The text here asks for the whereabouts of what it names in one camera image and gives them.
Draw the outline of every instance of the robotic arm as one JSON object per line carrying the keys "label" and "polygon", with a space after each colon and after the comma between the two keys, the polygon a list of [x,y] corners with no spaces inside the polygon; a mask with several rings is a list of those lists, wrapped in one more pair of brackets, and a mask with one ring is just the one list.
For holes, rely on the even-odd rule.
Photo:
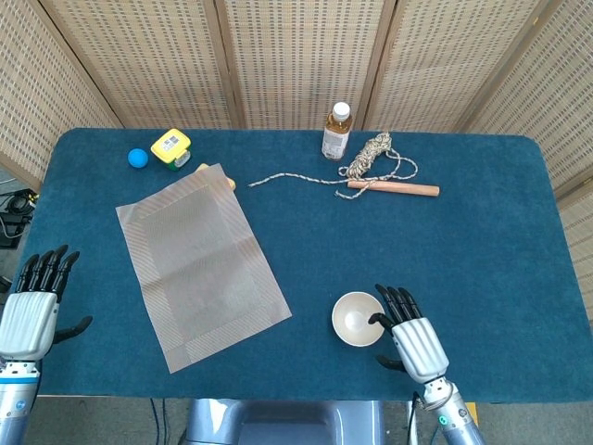
{"label": "robotic arm", "polygon": [[41,381],[42,358],[56,345],[81,334],[93,321],[56,331],[57,313],[69,271],[80,252],[65,260],[68,246],[35,254],[23,265],[15,293],[0,321],[0,445],[23,443]]}
{"label": "robotic arm", "polygon": [[375,287],[393,321],[383,313],[375,313],[369,324],[381,324],[393,338],[401,358],[401,362],[397,362],[378,356],[378,362],[388,369],[406,372],[414,381],[424,385],[421,406],[435,413],[449,445],[485,445],[457,386],[445,378],[447,355],[433,326],[422,316],[410,292],[403,287]]}

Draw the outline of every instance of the wooden dowel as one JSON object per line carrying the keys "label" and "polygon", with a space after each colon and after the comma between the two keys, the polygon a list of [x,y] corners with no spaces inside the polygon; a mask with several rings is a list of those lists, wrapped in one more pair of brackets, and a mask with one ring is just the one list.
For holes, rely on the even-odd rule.
{"label": "wooden dowel", "polygon": [[[348,181],[349,188],[364,188],[368,182]],[[396,183],[394,181],[375,181],[369,186],[369,190],[390,193],[406,193],[408,195],[422,195],[424,197],[438,197],[440,188],[438,185],[422,185],[410,183]]]}

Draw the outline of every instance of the twisted rope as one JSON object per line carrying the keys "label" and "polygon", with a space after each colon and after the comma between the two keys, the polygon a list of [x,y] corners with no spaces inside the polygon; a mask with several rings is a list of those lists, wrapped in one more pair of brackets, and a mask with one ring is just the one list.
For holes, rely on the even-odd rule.
{"label": "twisted rope", "polygon": [[[372,178],[363,178],[362,175],[366,173],[374,163],[374,161],[379,157],[381,154],[385,153],[385,155],[396,161],[395,168],[389,173],[384,174],[383,176],[374,176]],[[399,176],[397,175],[397,171],[399,167],[401,167],[402,161],[409,162],[411,166],[414,168],[412,174],[407,176]],[[256,187],[258,185],[266,184],[269,181],[274,179],[288,177],[288,178],[297,178],[303,181],[308,181],[310,183],[316,184],[325,184],[325,185],[336,185],[336,184],[345,184],[348,181],[364,181],[367,184],[361,188],[357,193],[354,195],[344,195],[343,193],[339,192],[338,190],[335,191],[335,195],[337,197],[341,197],[343,199],[356,199],[367,189],[371,186],[372,183],[376,181],[388,181],[390,179],[399,179],[399,180],[406,180],[413,178],[418,173],[418,164],[414,162],[410,158],[405,158],[401,156],[393,147],[391,147],[391,136],[389,133],[380,133],[377,134],[373,139],[369,139],[367,143],[364,145],[362,150],[349,166],[343,166],[337,169],[337,174],[342,177],[346,177],[346,179],[339,179],[336,181],[325,181],[323,179],[311,178],[309,176],[305,176],[303,174],[298,173],[276,173],[272,176],[268,176],[267,178],[262,179],[261,181],[256,181],[255,183],[251,183],[249,187]]]}

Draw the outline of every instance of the bottle cap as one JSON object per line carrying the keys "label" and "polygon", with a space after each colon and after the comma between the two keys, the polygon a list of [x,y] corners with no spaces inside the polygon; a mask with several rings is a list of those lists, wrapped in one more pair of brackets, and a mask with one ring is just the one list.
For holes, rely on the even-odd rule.
{"label": "bottle cap", "polygon": [[334,105],[332,114],[338,122],[345,121],[350,116],[350,105],[346,102],[338,102]]}

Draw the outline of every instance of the barcode label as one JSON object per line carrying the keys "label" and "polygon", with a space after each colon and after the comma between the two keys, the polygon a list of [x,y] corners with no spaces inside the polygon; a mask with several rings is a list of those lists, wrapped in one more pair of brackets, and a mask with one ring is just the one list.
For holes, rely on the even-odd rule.
{"label": "barcode label", "polygon": [[178,142],[179,139],[177,138],[177,136],[171,136],[169,139],[165,139],[165,142],[163,142],[163,150],[171,150]]}
{"label": "barcode label", "polygon": [[327,129],[323,132],[322,153],[326,158],[341,159],[346,150],[348,136],[350,133],[334,133]]}

